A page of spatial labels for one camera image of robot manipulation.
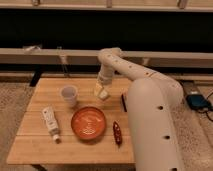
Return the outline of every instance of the table top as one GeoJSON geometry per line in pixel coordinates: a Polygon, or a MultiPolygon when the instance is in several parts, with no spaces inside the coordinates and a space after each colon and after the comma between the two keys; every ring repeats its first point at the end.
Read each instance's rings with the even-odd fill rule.
{"type": "Polygon", "coordinates": [[[121,103],[130,81],[116,78],[109,87],[111,97],[101,101],[93,95],[94,78],[41,78],[27,107],[14,143],[7,158],[8,164],[132,164],[134,163],[127,113],[121,103]],[[75,108],[61,98],[65,85],[78,87],[78,104],[75,108]],[[61,143],[56,144],[49,135],[42,109],[52,106],[61,130],[61,143]],[[91,142],[82,142],[71,129],[74,112],[85,106],[103,111],[107,128],[104,135],[91,142]],[[113,122],[119,123],[123,144],[118,147],[113,136],[113,122]]]}

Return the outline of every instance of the black wall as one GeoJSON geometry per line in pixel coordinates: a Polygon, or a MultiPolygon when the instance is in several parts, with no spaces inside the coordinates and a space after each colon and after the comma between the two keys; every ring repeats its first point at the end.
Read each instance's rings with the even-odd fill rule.
{"type": "Polygon", "coordinates": [[[213,13],[0,10],[0,48],[213,52],[213,13]]]}

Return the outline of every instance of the orange bowl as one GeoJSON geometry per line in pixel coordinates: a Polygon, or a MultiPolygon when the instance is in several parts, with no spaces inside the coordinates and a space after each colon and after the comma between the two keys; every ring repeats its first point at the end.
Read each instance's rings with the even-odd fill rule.
{"type": "Polygon", "coordinates": [[[106,119],[100,109],[84,107],[74,113],[71,127],[78,138],[92,140],[103,134],[106,128],[106,119]]]}

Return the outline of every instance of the white cup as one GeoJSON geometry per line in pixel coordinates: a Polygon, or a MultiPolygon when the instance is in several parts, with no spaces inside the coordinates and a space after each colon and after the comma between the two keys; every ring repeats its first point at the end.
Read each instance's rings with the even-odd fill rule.
{"type": "Polygon", "coordinates": [[[78,89],[73,85],[67,85],[61,89],[61,96],[70,107],[74,107],[77,104],[78,89]]]}

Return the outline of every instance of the floor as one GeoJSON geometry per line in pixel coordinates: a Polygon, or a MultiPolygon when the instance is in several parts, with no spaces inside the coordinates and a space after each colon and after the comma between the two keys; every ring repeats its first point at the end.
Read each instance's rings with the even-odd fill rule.
{"type": "MultiPolygon", "coordinates": [[[[212,85],[199,86],[206,96],[212,85]]],[[[6,158],[34,88],[29,82],[0,82],[0,170],[34,171],[31,166],[7,165],[6,158]]],[[[213,123],[203,114],[191,111],[184,102],[172,112],[186,171],[213,170],[213,123]]],[[[45,166],[50,171],[127,171],[129,165],[45,166]]]]}

